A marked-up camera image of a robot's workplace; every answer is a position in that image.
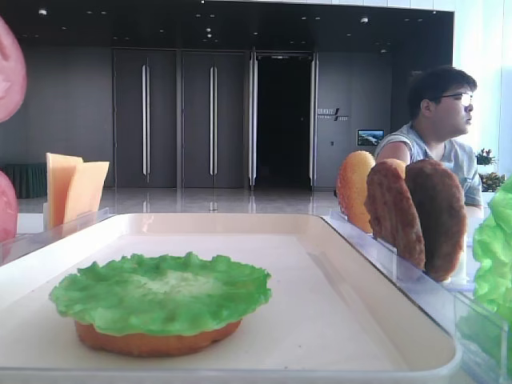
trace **green lettuce model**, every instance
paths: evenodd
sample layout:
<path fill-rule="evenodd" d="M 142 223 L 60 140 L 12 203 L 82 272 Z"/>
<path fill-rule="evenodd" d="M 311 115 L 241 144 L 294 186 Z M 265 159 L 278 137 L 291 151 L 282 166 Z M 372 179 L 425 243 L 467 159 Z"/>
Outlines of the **green lettuce model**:
<path fill-rule="evenodd" d="M 490 215 L 473 236 L 473 256 L 481 263 L 474 277 L 474 298 L 512 326 L 512 179 L 489 203 Z M 502 328 L 474 311 L 462 317 L 458 330 L 465 340 L 500 363 Z M 508 339 L 508 367 L 512 374 L 512 337 Z"/>
<path fill-rule="evenodd" d="M 217 255 L 123 256 L 66 276 L 50 300 L 61 316 L 114 336 L 194 335 L 236 322 L 266 304 L 270 274 Z"/>

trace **white tray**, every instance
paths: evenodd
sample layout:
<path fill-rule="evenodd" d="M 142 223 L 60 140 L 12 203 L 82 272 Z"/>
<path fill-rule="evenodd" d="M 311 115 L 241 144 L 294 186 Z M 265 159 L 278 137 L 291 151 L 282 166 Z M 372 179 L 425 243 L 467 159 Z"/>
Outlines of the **white tray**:
<path fill-rule="evenodd" d="M 48 299 L 92 261 L 189 250 L 272 274 L 270 302 L 199 354 L 89 350 Z M 0 269 L 0 383 L 437 383 L 450 382 L 460 357 L 447 332 L 315 216 L 124 214 Z"/>

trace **glasses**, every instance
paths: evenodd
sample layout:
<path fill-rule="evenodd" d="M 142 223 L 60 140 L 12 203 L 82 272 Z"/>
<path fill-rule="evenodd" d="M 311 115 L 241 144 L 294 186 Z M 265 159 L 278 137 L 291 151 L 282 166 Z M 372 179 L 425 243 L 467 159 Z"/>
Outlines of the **glasses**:
<path fill-rule="evenodd" d="M 440 98 L 461 98 L 462 106 L 470 106 L 473 102 L 473 95 L 461 92 L 460 94 L 445 94 Z"/>

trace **shiny floor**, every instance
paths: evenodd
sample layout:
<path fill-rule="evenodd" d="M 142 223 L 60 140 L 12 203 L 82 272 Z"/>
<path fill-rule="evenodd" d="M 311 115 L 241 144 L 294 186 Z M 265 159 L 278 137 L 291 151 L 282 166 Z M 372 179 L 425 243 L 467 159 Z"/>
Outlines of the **shiny floor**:
<path fill-rule="evenodd" d="M 20 213 L 41 213 L 46 198 L 19 200 Z M 325 215 L 338 208 L 332 192 L 308 190 L 108 189 L 100 209 L 141 212 L 297 213 Z"/>

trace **bottom bun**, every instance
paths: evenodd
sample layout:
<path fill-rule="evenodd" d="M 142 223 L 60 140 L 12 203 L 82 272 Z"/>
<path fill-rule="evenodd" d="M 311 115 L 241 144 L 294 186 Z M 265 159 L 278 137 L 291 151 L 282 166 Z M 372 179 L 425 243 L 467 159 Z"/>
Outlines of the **bottom bun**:
<path fill-rule="evenodd" d="M 112 336 L 97 332 L 94 326 L 74 322 L 80 341 L 95 350 L 106 350 L 116 354 L 153 358 L 161 356 L 183 356 L 205 349 L 232 335 L 240 325 L 239 320 L 218 330 L 210 330 L 191 336 L 153 336 L 150 334 L 125 334 Z"/>

